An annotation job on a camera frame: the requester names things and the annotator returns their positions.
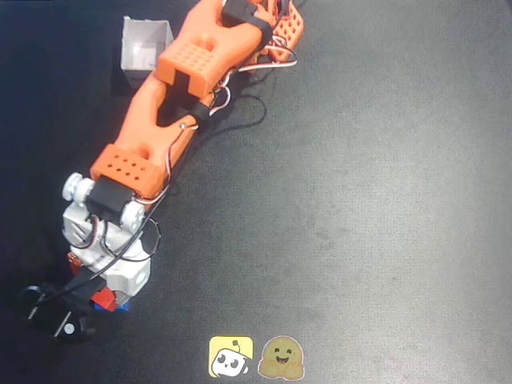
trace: logo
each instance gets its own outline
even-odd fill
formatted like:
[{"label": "logo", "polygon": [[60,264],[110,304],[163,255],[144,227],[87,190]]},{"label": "logo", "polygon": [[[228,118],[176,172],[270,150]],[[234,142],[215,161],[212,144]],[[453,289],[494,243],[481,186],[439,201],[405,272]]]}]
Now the logo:
[{"label": "logo", "polygon": [[304,377],[304,353],[298,342],[288,336],[272,338],[265,344],[258,373],[264,378],[300,380]]},{"label": "logo", "polygon": [[254,344],[247,336],[215,336],[210,340],[210,376],[235,378],[249,371]]}]

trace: orange 3d-printed part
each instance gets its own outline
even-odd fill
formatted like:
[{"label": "orange 3d-printed part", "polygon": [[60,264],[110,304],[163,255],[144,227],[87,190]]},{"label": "orange 3d-printed part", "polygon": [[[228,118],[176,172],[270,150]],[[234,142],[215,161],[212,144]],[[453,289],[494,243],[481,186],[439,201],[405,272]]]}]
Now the orange 3d-printed part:
[{"label": "orange 3d-printed part", "polygon": [[[277,0],[267,0],[265,9],[259,0],[255,17],[274,26]],[[158,58],[157,68],[145,80],[134,96],[121,132],[114,144],[109,144],[90,169],[91,177],[111,178],[128,186],[143,198],[153,198],[163,188],[168,177],[166,161],[170,154],[173,166],[192,139],[197,122],[191,115],[170,126],[157,125],[158,109],[166,97],[168,86],[176,90],[178,74],[185,76],[187,96],[196,97],[205,106],[214,100],[213,90],[224,75],[245,61],[255,62],[263,49],[255,52],[262,42],[263,32],[244,22],[222,25],[222,0],[201,0],[188,14],[176,38]],[[276,31],[293,47],[303,31],[302,18],[290,4],[290,16],[282,19]],[[270,50],[276,58],[288,53]]]}]

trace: red component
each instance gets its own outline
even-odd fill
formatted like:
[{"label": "red component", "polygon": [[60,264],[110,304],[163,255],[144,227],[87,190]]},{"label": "red component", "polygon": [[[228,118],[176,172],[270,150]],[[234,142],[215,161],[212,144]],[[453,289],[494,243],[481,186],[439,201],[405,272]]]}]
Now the red component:
[{"label": "red component", "polygon": [[80,267],[79,266],[76,266],[75,264],[70,263],[70,267],[71,267],[71,272],[73,272],[73,274],[75,276],[80,273]]},{"label": "red component", "polygon": [[108,288],[103,288],[102,290],[94,294],[91,300],[110,312],[114,312],[115,309],[118,307],[115,302],[115,293],[112,290],[109,290]]}]

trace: blue component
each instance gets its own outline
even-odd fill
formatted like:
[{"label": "blue component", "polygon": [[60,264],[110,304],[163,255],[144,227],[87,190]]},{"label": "blue component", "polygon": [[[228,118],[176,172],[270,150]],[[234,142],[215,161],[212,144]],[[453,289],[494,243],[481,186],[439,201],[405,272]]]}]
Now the blue component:
[{"label": "blue component", "polygon": [[[106,310],[105,308],[103,308],[102,306],[100,306],[99,304],[94,304],[94,309],[99,311],[99,312],[109,312],[108,310]],[[122,306],[118,306],[116,309],[115,309],[115,312],[128,312],[128,310],[130,309],[130,302],[125,302]]]}]

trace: black table surface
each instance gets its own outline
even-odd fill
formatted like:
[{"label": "black table surface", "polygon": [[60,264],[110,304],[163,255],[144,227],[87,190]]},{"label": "black table surface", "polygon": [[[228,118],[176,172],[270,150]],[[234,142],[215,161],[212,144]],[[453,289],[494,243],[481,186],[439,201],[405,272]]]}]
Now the black table surface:
[{"label": "black table surface", "polygon": [[222,382],[210,339],[245,335],[255,359],[235,381],[264,383],[254,364],[285,334],[304,350],[304,383],[512,380],[505,0],[309,0],[298,64],[243,79],[198,133],[130,311],[98,313],[96,337],[72,346],[16,320],[18,286],[69,277],[62,184],[129,105],[113,70],[122,16],[176,34],[193,4],[0,3],[0,374]]}]

